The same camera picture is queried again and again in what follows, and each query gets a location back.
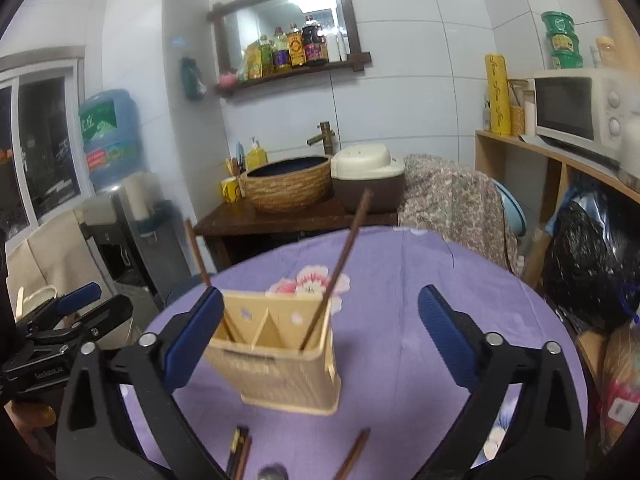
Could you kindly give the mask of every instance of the stacked green container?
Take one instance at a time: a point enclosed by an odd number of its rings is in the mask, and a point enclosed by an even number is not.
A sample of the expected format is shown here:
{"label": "stacked green container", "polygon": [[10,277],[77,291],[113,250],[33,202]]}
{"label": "stacked green container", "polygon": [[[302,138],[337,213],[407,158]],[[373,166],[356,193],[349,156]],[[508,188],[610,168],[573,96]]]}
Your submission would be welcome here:
{"label": "stacked green container", "polygon": [[554,68],[582,68],[580,40],[575,35],[574,19],[564,12],[550,10],[542,14],[542,21],[546,26]]}

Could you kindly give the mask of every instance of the blue gripper pad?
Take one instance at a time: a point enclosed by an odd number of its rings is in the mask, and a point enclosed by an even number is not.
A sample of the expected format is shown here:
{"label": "blue gripper pad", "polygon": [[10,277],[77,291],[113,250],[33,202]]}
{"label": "blue gripper pad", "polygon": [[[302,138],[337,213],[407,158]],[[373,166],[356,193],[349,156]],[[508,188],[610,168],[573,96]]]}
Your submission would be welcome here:
{"label": "blue gripper pad", "polygon": [[77,312],[82,307],[98,301],[102,295],[100,285],[91,282],[85,286],[77,288],[73,292],[65,294],[58,300],[58,314],[68,316]]}
{"label": "blue gripper pad", "polygon": [[461,317],[468,318],[466,323],[470,322],[477,330],[471,327],[471,332],[482,337],[480,329],[467,314],[454,311],[433,285],[425,286],[420,291],[418,313],[453,380],[458,386],[472,392],[478,384],[476,350],[456,322],[460,322]]}
{"label": "blue gripper pad", "polygon": [[218,328],[225,311],[222,293],[210,286],[192,309],[191,319],[164,356],[164,387],[168,392],[185,386]]}

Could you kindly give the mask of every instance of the wicker basin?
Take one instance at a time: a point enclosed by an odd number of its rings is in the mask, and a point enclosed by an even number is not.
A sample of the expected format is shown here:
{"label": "wicker basin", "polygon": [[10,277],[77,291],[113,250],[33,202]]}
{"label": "wicker basin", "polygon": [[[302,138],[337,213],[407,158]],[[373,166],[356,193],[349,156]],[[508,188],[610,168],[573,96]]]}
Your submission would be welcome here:
{"label": "wicker basin", "polygon": [[332,188],[328,156],[300,156],[243,173],[242,188],[256,209],[287,212],[305,208]]}

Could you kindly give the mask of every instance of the round table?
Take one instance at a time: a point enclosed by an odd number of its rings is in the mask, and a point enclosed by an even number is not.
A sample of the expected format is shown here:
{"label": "round table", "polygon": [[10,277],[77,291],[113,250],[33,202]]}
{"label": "round table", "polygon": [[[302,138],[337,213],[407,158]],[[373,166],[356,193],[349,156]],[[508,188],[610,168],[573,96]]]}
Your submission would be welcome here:
{"label": "round table", "polygon": [[[317,288],[333,269],[346,239],[341,231],[236,265],[214,277],[220,289],[292,292]],[[332,317],[342,392],[337,413],[311,416],[258,408],[201,359],[191,381],[174,398],[195,433],[223,467],[237,425],[254,439],[244,478],[281,463],[292,480],[332,478],[361,428],[366,448],[350,480],[410,479],[462,409],[468,391],[458,387],[418,318],[418,292],[433,283],[455,310],[509,343],[540,348],[561,344],[574,378],[583,425],[587,391],[578,355],[564,327],[527,285],[483,257],[437,234],[400,228],[363,229],[339,283],[341,310]],[[188,311],[203,285],[163,311],[149,326],[159,332],[171,316]],[[332,300],[332,309],[340,309]],[[132,388],[125,401],[136,433],[155,462],[166,464],[142,417]]]}

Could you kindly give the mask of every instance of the window pane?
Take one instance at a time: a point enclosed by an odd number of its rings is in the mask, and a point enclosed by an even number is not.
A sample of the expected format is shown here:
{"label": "window pane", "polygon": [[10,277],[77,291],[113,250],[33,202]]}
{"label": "window pane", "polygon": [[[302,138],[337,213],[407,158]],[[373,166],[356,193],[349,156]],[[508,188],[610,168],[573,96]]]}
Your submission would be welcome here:
{"label": "window pane", "polygon": [[66,128],[65,78],[20,85],[18,127],[37,218],[80,193]]}
{"label": "window pane", "polygon": [[15,176],[11,144],[11,87],[0,89],[0,229],[7,239],[29,225]]}

